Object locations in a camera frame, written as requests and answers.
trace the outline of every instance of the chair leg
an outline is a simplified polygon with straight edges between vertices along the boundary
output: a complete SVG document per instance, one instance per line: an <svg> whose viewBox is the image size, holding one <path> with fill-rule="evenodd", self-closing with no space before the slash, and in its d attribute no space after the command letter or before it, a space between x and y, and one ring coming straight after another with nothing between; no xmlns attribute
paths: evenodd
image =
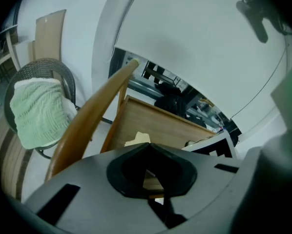
<svg viewBox="0 0 292 234"><path fill-rule="evenodd" d="M38 152L39 155L41 155L44 158L47 158L47 159L51 159L52 158L50 156L45 155L44 154L44 150L38 150L38 149L35 149L35 150Z"/></svg>

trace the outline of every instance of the wooden chair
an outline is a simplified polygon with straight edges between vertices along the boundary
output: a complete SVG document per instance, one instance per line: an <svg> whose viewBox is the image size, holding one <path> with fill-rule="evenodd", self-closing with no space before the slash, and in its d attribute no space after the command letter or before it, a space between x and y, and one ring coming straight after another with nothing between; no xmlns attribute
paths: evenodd
<svg viewBox="0 0 292 234"><path fill-rule="evenodd" d="M46 174L50 180L74 162L82 159L88 142L118 91L117 116L101 153L124 146L138 131L148 133L151 142L182 148L188 140L200 140L214 133L162 109L132 97L126 97L128 81L139 63L133 59L116 72L80 109L58 143Z"/></svg>

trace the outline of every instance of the black wicker chair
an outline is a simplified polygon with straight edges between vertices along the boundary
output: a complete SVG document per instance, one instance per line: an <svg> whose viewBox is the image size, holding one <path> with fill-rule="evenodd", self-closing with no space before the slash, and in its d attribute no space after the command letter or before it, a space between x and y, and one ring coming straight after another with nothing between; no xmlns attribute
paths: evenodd
<svg viewBox="0 0 292 234"><path fill-rule="evenodd" d="M59 60L52 58L42 58L36 61L30 62L21 68L8 84L7 91L4 98L4 115L10 128L17 133L17 127L15 124L15 116L10 108L10 100L14 96L14 86L17 81L31 79L31 78L53 78L53 71L58 73L63 79L63 87L65 97L76 104L76 87L72 73L70 70ZM51 157L45 155L43 151L48 149L57 143L54 143L46 147L37 147L36 151L43 157L50 159Z"/></svg>

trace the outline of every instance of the green towel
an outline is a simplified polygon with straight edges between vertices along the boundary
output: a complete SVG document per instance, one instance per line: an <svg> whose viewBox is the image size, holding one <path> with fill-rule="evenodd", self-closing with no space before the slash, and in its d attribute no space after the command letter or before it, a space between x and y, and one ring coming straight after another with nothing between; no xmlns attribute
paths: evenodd
<svg viewBox="0 0 292 234"><path fill-rule="evenodd" d="M24 148L51 145L62 137L70 123L62 99L58 80L33 78L15 84L10 108Z"/></svg>

